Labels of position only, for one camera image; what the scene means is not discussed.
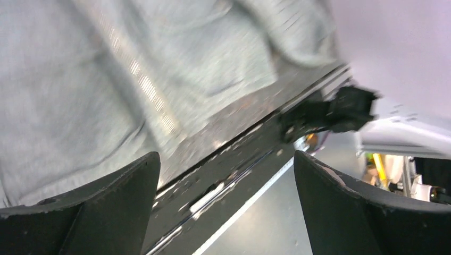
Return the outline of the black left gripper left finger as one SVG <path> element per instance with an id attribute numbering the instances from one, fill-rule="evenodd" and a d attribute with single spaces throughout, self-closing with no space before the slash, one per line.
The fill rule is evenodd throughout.
<path id="1" fill-rule="evenodd" d="M 1 254 L 140 254 L 160 156 L 129 165 L 32 206 L 1 210 Z"/>

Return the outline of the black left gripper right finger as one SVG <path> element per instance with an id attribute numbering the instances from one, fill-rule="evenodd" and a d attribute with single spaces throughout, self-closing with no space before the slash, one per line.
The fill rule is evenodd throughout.
<path id="1" fill-rule="evenodd" d="M 394 194 L 296 151 L 313 254 L 450 254 L 450 206 Z"/>

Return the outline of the grey zip-up jacket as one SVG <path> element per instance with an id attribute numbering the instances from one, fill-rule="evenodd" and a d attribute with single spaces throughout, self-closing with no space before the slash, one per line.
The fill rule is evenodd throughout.
<path id="1" fill-rule="evenodd" d="M 159 186 L 336 66 L 324 1 L 1 1 L 1 207 L 147 152 Z"/>

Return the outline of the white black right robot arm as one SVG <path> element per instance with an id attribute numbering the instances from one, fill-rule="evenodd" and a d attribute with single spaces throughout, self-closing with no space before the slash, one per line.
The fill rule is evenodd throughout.
<path id="1" fill-rule="evenodd" d="M 367 152 L 450 159 L 450 119 L 344 86 L 324 98 L 321 90 L 279 109 L 285 142 L 309 133 L 358 131 Z"/>

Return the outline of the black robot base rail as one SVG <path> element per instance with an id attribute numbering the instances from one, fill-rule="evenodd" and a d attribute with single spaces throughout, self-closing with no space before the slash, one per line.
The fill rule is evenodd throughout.
<path id="1" fill-rule="evenodd" d="M 201 253 L 292 164 L 299 117 L 285 113 L 317 94 L 332 95 L 351 76 L 348 64 L 318 69 L 280 66 L 277 83 L 212 117 L 208 126 L 162 163 L 142 254 Z"/>

